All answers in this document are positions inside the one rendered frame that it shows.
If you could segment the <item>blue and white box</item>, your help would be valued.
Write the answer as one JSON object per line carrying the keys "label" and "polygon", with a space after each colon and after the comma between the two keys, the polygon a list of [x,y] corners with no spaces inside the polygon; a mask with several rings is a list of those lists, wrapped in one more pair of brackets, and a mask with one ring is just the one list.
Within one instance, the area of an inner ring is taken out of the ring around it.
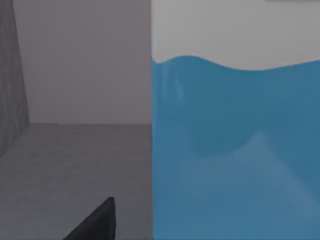
{"label": "blue and white box", "polygon": [[151,0],[152,240],[320,240],[320,0]]}

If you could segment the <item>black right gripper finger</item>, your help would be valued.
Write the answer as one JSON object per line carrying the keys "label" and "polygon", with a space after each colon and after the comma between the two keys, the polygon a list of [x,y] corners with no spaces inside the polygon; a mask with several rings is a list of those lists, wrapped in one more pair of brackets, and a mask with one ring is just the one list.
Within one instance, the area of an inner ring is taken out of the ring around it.
{"label": "black right gripper finger", "polygon": [[115,240],[115,198],[108,197],[62,240]]}

